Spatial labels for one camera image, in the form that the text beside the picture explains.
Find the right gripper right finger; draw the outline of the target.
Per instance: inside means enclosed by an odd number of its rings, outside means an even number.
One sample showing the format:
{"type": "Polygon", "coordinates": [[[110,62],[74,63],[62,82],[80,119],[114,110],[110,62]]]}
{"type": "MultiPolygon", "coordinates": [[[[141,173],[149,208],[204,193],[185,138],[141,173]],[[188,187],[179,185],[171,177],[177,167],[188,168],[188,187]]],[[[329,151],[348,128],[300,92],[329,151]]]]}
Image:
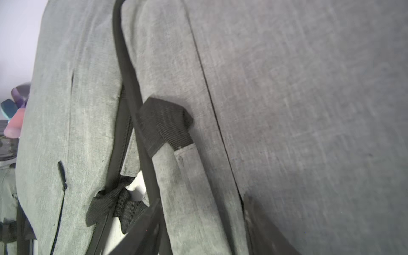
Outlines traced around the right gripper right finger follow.
{"type": "Polygon", "coordinates": [[[246,238],[251,255],[300,255],[263,211],[261,204],[245,195],[243,211],[246,238]]]}

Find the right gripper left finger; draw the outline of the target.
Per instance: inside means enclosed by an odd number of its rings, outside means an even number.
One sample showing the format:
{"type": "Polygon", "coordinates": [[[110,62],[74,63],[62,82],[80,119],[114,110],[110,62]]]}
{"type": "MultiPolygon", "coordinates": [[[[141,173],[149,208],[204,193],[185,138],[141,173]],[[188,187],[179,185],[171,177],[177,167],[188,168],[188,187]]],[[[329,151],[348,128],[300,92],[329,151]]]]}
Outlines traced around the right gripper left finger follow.
{"type": "Polygon", "coordinates": [[[141,218],[131,227],[124,239],[110,255],[158,255],[162,230],[163,210],[161,200],[156,199],[141,218]]]}

